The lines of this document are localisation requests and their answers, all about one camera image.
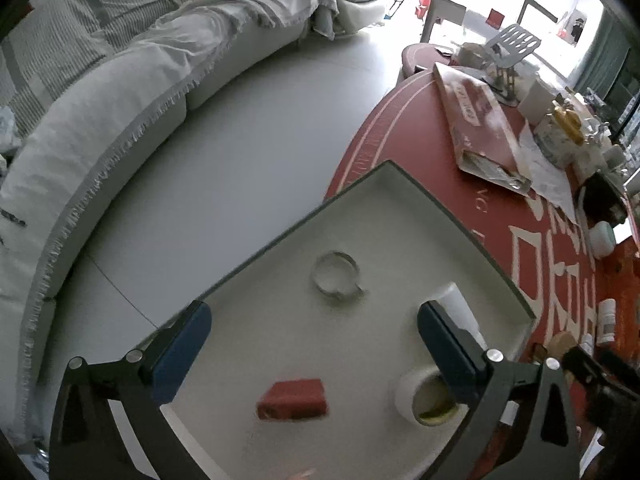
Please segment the metal screw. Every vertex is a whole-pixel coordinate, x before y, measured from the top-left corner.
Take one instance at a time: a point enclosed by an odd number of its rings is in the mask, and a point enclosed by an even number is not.
[[[553,357],[548,357],[545,361],[545,364],[552,370],[558,370],[558,368],[560,368],[558,359],[554,359]]]
[[[142,352],[140,350],[131,350],[127,353],[125,359],[129,363],[137,363],[138,361],[140,361],[140,359],[142,359]]]
[[[496,350],[495,348],[487,350],[486,357],[489,359],[489,361],[493,361],[494,363],[499,363],[504,359],[504,355],[502,355],[502,352]]]
[[[69,361],[68,366],[71,370],[76,370],[77,368],[82,366],[82,358],[73,357],[71,361]]]

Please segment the tray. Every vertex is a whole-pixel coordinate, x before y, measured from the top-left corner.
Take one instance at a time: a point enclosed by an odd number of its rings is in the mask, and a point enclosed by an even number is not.
[[[364,293],[339,304],[314,287],[318,256],[343,251]],[[418,306],[455,282],[491,348],[516,358],[534,315],[488,253],[444,207],[385,162],[315,210],[202,296],[209,338],[168,407],[212,477],[285,480],[415,478],[462,421],[416,427],[394,405],[400,377],[434,367],[418,334]],[[320,378],[329,414],[258,420],[275,381]]]

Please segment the white paper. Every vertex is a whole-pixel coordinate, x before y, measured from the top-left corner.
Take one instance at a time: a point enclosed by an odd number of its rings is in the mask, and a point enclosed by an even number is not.
[[[566,217],[577,225],[574,197],[566,173],[546,160],[533,139],[528,121],[520,133],[520,149],[531,172],[531,189],[559,207]]]

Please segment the curtain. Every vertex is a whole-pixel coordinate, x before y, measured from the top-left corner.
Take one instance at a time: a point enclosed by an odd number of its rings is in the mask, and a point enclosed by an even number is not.
[[[569,76],[574,88],[585,93],[587,87],[604,99],[625,63],[630,45],[618,20],[602,11],[600,26],[585,59]]]

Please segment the floor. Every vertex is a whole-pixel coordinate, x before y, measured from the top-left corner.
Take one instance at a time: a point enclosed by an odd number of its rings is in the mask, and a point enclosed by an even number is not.
[[[71,357],[121,358],[322,202],[362,121],[395,86],[402,49],[419,40],[413,20],[285,47],[189,114],[151,156],[58,297],[38,382],[45,435]]]

